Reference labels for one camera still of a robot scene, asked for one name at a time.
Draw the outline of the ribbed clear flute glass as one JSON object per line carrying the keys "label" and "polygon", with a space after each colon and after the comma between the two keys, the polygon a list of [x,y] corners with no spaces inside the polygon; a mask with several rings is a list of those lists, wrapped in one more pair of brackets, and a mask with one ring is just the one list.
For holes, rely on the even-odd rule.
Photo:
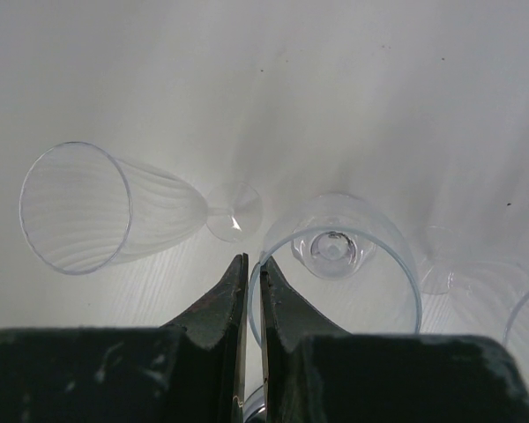
{"label": "ribbed clear flute glass", "polygon": [[19,195],[27,244],[48,267],[72,276],[158,254],[202,227],[220,240],[244,241],[263,212],[261,196],[245,182],[205,196],[174,174],[85,142],[44,152]]}

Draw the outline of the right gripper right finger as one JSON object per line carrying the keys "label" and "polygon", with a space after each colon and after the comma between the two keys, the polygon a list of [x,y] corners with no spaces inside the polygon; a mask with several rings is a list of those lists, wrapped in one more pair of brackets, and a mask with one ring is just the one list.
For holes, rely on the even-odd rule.
{"label": "right gripper right finger", "polygon": [[347,333],[273,259],[260,289],[270,422],[529,422],[517,365],[490,338]]}

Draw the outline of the clear wine glass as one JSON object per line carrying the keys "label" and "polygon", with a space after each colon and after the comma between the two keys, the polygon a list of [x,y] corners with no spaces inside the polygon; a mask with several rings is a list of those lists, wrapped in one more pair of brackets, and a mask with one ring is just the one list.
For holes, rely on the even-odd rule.
{"label": "clear wine glass", "polygon": [[353,335],[417,335],[421,297],[410,248],[364,200],[314,198],[278,220],[251,274],[250,327],[262,353],[260,271],[269,259],[319,313]]}
{"label": "clear wine glass", "polygon": [[529,256],[486,252],[443,226],[417,229],[409,241],[421,331],[493,338],[529,367]]}

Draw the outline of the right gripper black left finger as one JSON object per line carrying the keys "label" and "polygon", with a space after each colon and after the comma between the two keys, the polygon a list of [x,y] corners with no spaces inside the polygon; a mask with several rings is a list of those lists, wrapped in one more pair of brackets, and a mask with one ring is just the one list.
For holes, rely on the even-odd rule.
{"label": "right gripper black left finger", "polygon": [[0,330],[0,422],[239,422],[249,258],[159,327]]}

